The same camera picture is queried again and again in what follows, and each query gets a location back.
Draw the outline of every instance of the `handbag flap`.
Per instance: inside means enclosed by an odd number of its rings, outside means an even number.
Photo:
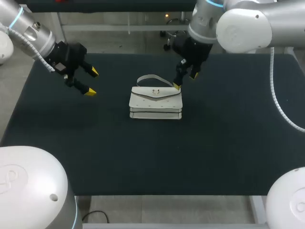
[[[132,87],[132,93],[151,98],[164,98],[181,93],[174,87]]]

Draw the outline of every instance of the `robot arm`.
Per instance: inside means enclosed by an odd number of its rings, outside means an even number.
[[[74,73],[81,66],[92,77],[97,77],[95,68],[86,63],[87,49],[80,43],[56,43],[55,35],[45,26],[36,22],[30,13],[26,12],[14,0],[0,0],[0,64],[12,54],[10,38],[31,57],[38,58],[50,72],[56,71],[64,76],[67,86],[74,86],[82,94],[95,95],[90,87],[83,85],[74,78]]]
[[[305,1],[198,0],[188,32],[189,37],[177,38],[173,44],[184,58],[177,65],[177,88],[187,68],[192,67],[191,78],[197,75],[217,41],[233,53],[275,46],[305,47]]]
[[[247,0],[235,4],[227,0],[224,7],[227,12],[220,18],[216,34],[220,45],[229,52],[305,47],[303,0]]]

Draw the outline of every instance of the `white cable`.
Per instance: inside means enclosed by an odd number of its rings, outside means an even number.
[[[287,115],[284,113],[284,111],[282,110],[280,104],[278,103],[278,100],[276,98],[275,95],[275,85],[274,85],[274,81],[273,81],[273,69],[274,69],[274,59],[275,59],[275,49],[274,47],[271,48],[271,59],[270,59],[270,86],[271,86],[271,94],[272,94],[272,98],[273,101],[276,105],[276,108],[278,109],[278,111],[280,112],[281,116],[295,129],[305,133],[305,129],[299,127],[298,125],[296,125],[293,121],[291,121]]]
[[[20,33],[18,33],[17,31],[9,28],[9,27],[6,27],[5,28],[10,32],[10,33],[13,33],[14,35],[16,35],[19,39],[21,39],[23,42],[25,42],[25,44],[27,46],[30,47],[30,49],[35,53],[35,56],[37,56],[37,58],[41,61],[41,63],[49,70],[49,72],[54,72],[55,69],[49,65],[45,60],[44,58],[40,55],[40,53],[37,51],[37,49],[28,41],[28,39],[26,39],[24,36],[22,36]]]

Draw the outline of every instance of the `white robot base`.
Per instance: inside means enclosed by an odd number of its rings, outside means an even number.
[[[4,229],[82,229],[64,168],[34,147],[0,148],[0,216]]]
[[[305,228],[305,168],[295,169],[279,178],[266,201],[270,229]]]

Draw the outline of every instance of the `black cable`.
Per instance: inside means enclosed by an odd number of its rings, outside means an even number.
[[[109,218],[108,218],[107,214],[106,214],[104,211],[91,211],[91,212],[89,212],[88,214],[86,214],[86,215],[82,218],[82,221],[84,221],[84,220],[86,219],[87,216],[89,216],[90,214],[95,213],[95,212],[101,212],[101,213],[103,213],[103,214],[105,215],[105,217],[106,217],[107,223],[110,223],[110,222],[109,222]]]

